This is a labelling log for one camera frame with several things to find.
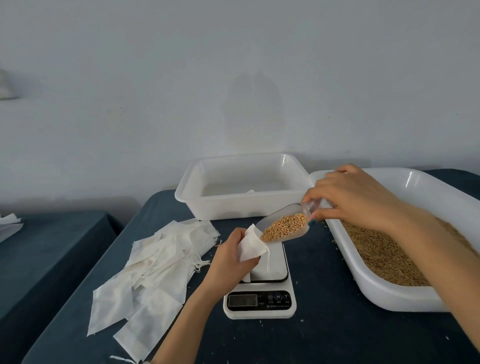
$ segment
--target scale control panel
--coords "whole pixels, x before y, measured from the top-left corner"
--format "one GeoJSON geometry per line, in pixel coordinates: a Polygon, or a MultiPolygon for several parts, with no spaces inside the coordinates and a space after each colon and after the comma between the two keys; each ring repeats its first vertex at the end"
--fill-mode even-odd
{"type": "Polygon", "coordinates": [[[230,311],[277,311],[292,306],[287,291],[242,291],[232,292],[227,297],[230,311]]]}

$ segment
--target grain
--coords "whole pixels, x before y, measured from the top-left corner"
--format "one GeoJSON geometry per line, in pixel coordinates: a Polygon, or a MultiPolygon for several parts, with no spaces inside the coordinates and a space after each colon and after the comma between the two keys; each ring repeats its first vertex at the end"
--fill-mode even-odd
{"type": "Polygon", "coordinates": [[[286,215],[266,228],[260,239],[265,243],[274,242],[300,230],[306,223],[304,214],[286,215]]]}
{"type": "MultiPolygon", "coordinates": [[[[437,220],[457,241],[479,256],[457,229],[446,221],[437,220]]],[[[342,224],[367,267],[377,276],[401,286],[430,286],[415,263],[388,235],[359,228],[345,221],[342,224]]]]}

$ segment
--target person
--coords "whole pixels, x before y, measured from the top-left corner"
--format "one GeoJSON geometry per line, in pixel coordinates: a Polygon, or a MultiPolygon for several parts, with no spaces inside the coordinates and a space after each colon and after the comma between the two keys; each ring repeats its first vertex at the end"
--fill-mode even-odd
{"type": "MultiPolygon", "coordinates": [[[[357,166],[327,173],[307,191],[303,202],[321,198],[335,207],[320,208],[311,219],[341,219],[391,236],[480,349],[480,259],[446,232],[432,214],[399,200],[357,166]]],[[[236,228],[217,248],[205,279],[186,302],[152,364],[195,361],[214,305],[258,264],[259,258],[239,262],[237,245],[244,232],[236,228]]]]}

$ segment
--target white plastic basin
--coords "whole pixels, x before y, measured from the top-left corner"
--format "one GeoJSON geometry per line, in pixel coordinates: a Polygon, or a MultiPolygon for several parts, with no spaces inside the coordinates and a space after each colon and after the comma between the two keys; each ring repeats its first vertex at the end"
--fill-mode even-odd
{"type": "Polygon", "coordinates": [[[199,159],[183,175],[175,198],[199,220],[269,215],[301,200],[309,175],[286,153],[199,159]]]}
{"type": "MultiPolygon", "coordinates": [[[[404,201],[424,208],[450,222],[480,252],[480,201],[427,173],[406,168],[364,169],[404,201]]],[[[313,185],[328,170],[310,175],[313,185]]],[[[448,311],[432,287],[405,287],[375,275],[363,262],[340,220],[326,220],[362,293],[374,304],[390,311],[448,311]]]]}

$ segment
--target gray wall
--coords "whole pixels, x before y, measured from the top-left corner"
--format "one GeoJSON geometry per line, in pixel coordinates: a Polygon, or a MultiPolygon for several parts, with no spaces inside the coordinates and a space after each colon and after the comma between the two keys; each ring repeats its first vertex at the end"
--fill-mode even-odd
{"type": "Polygon", "coordinates": [[[0,211],[127,221],[194,158],[480,172],[480,1],[6,0],[0,211]]]}

